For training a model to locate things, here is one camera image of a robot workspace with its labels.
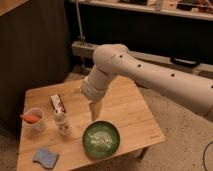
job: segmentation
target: white cup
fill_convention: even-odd
[[[46,128],[45,121],[44,121],[44,111],[41,108],[31,108],[27,112],[25,112],[24,115],[37,115],[41,118],[36,123],[33,123],[33,124],[30,124],[23,120],[24,124],[27,127],[30,127],[39,132],[43,131]]]

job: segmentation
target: orange object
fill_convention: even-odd
[[[26,114],[26,115],[20,115],[20,117],[26,121],[27,123],[29,124],[33,124],[33,123],[36,123],[38,122],[41,118],[37,115],[29,115],[29,114]]]

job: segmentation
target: green bowl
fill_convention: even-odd
[[[97,121],[87,127],[83,135],[83,145],[92,159],[111,156],[119,147],[120,135],[111,123]]]

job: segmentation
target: cable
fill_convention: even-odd
[[[203,151],[203,167],[204,167],[205,171],[208,171],[208,169],[206,167],[206,162],[205,162],[206,151],[211,144],[213,144],[213,141],[208,143],[207,146],[205,147],[204,151]]]

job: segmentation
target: wooden table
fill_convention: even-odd
[[[18,171],[44,170],[39,164],[32,163],[32,157],[39,147],[45,147],[53,153],[60,154],[53,169],[55,171],[72,170],[98,162],[86,156],[82,145],[82,135],[86,127],[91,124],[91,114],[89,101],[81,93],[75,91],[81,82],[82,80],[71,81],[26,92],[24,110],[32,107],[42,108],[46,114],[47,128],[38,133],[22,126]],[[60,94],[69,114],[72,134],[67,137],[60,135],[53,120],[50,96],[54,94]],[[133,81],[124,77],[118,77],[110,85],[103,100],[99,120],[113,123],[120,133],[120,146],[112,157],[165,140],[137,86]]]

